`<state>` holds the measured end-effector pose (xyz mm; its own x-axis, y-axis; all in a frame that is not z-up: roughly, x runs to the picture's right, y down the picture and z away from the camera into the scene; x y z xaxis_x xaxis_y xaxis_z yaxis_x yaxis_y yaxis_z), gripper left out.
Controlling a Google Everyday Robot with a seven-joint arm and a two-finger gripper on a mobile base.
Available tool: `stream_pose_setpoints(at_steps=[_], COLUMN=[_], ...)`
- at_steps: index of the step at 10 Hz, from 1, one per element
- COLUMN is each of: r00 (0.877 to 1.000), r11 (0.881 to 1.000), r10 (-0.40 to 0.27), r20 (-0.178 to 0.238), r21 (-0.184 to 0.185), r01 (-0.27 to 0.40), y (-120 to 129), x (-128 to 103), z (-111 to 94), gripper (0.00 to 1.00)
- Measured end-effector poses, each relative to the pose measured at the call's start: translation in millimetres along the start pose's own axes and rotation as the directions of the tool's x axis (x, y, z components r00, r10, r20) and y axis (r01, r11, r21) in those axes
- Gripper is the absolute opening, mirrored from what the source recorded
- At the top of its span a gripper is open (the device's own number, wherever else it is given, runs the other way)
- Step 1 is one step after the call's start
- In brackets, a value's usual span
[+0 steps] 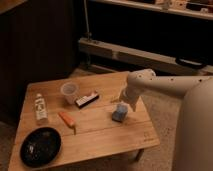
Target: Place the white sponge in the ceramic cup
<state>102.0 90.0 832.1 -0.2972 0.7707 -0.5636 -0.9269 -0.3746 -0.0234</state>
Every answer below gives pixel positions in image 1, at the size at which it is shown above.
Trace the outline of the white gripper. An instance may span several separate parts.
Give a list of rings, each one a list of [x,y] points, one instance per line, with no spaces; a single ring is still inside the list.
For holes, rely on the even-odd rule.
[[[139,94],[129,87],[124,88],[119,96],[119,100],[129,104],[133,111],[136,110],[138,98]]]

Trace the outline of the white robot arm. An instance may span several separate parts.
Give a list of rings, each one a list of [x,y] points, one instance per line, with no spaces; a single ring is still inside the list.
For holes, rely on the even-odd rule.
[[[213,75],[129,72],[119,99],[135,111],[145,92],[178,102],[171,171],[213,171]]]

